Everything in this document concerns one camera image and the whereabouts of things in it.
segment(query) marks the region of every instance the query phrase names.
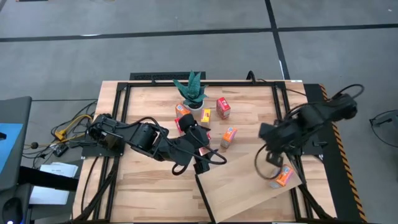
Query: wooden board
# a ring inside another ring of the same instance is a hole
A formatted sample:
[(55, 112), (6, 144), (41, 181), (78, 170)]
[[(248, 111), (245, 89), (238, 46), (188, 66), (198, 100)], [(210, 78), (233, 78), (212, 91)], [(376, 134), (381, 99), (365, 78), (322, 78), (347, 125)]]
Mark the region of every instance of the wooden board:
[[(269, 180), (257, 174), (253, 162), (257, 152), (251, 152), (223, 166), (198, 175), (212, 214), (217, 223), (276, 197), (302, 182), (294, 173), (285, 187), (273, 189)], [(259, 171), (270, 176), (275, 166), (265, 161), (263, 150), (257, 158)], [(286, 155), (284, 164), (292, 167)]]
[[(117, 81), (105, 81), (99, 93), (96, 115), (112, 113)], [(304, 92), (302, 83), (286, 83), (287, 88)], [(256, 87), (208, 87), (206, 105), (212, 109), (211, 146), (217, 148), (222, 134), (229, 126), (238, 129), (236, 138), (229, 149), (221, 149), (221, 153), (229, 162), (258, 150), (264, 142), (257, 138), (261, 122), (273, 123), (276, 119), (271, 88)], [(290, 107), (306, 102), (306, 97), (289, 92)], [(121, 115), (124, 93), (119, 105), (118, 118)], [(224, 96), (232, 107), (231, 117), (220, 120), (215, 113), (217, 98)], [(282, 95), (279, 92), (281, 105)], [(143, 116), (153, 116), (160, 125), (169, 128), (169, 137), (177, 136), (175, 127), (174, 105), (182, 100), (175, 87), (134, 87), (131, 89), (127, 123)], [(330, 196), (328, 182), (323, 164), (312, 156), (303, 156), (303, 167), (308, 188), (313, 196), (324, 206), (330, 215), (335, 215), (333, 201)], [(82, 193), (93, 158), (85, 159), (80, 174), (78, 190), (75, 196), (73, 214), (80, 214)], [(99, 158), (88, 181), (83, 205), (86, 207), (98, 188), (103, 159)], [(113, 203), (112, 222), (207, 222), (210, 221), (194, 179), (193, 167), (180, 176), (173, 176), (171, 162), (157, 162), (129, 147), (121, 159)], [(104, 217), (107, 195), (101, 203), (100, 217)], [(260, 203), (255, 207), (241, 212), (227, 222), (269, 222), (292, 221), (294, 213), (288, 192)]]

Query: blue object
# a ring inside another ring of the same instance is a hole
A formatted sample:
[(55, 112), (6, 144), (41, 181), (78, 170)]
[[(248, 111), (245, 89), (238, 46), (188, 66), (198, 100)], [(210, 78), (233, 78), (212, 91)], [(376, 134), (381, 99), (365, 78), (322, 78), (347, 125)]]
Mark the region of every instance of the blue object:
[(0, 123), (0, 133), (7, 135), (5, 140), (0, 141), (0, 173), (14, 147), (15, 141), (22, 129), (22, 125), (23, 124)]

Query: white pot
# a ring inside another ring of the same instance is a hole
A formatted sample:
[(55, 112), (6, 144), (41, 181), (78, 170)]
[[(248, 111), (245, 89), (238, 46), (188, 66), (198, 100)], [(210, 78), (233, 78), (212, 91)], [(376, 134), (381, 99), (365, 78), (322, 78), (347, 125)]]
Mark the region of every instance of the white pot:
[(191, 111), (191, 114), (192, 115), (201, 115), (201, 110), (203, 109), (203, 107), (205, 106), (205, 102), (204, 101), (202, 101), (203, 103), (201, 104), (201, 106), (199, 107), (199, 108), (197, 108), (197, 109), (193, 109), (193, 108), (191, 108), (191, 107), (189, 107), (188, 105), (185, 105), (185, 107), (187, 107), (188, 108), (188, 110), (190, 110)]

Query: juice box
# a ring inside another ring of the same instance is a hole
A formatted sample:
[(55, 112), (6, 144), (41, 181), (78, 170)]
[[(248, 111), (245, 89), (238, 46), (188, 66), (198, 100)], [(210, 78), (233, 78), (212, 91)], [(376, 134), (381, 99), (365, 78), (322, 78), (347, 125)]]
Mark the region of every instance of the juice box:
[(200, 125), (203, 127), (209, 128), (210, 126), (210, 109), (203, 109), (201, 111), (201, 117), (200, 117)]
[[(280, 168), (276, 167), (272, 171), (272, 177), (275, 176)], [(293, 169), (289, 166), (284, 164), (281, 168), (282, 170), (280, 171), (280, 174), (273, 180), (270, 180), (269, 185), (273, 189), (278, 189), (280, 187), (285, 187), (287, 182), (289, 181), (290, 177), (293, 174)]]
[(181, 130), (180, 124), (178, 123), (180, 121), (180, 118), (175, 118), (174, 121), (175, 121), (175, 124), (177, 125), (178, 133), (180, 134), (180, 136), (183, 135), (184, 132)]
[[(210, 141), (210, 140), (211, 140), (210, 132), (208, 131), (206, 134), (207, 134), (207, 137), (209, 138), (209, 141)], [(201, 156), (203, 156), (203, 155), (206, 154), (207, 152), (209, 152), (209, 150), (208, 150), (206, 147), (201, 147), (201, 148), (199, 148), (199, 154), (200, 154)]]
[(182, 116), (191, 113), (182, 103), (179, 103), (175, 106), (175, 115), (177, 115), (178, 118), (181, 118)]
[(238, 130), (236, 128), (229, 127), (221, 140), (221, 146), (228, 148), (232, 140), (234, 139), (237, 131)]
[(229, 117), (229, 114), (231, 112), (231, 107), (227, 103), (224, 97), (221, 97), (220, 99), (217, 100), (217, 113), (221, 117), (221, 119), (226, 119)]

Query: potted plant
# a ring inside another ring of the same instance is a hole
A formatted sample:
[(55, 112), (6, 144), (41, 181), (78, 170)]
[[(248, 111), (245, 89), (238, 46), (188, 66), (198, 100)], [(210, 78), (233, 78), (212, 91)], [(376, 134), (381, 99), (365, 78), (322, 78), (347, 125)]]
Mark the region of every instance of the potted plant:
[(181, 84), (177, 80), (173, 80), (174, 85), (178, 88), (180, 94), (185, 98), (184, 105), (192, 113), (201, 113), (204, 102), (207, 97), (205, 95), (205, 88), (207, 86), (200, 86), (200, 72), (195, 75), (193, 71), (189, 74), (188, 86)]

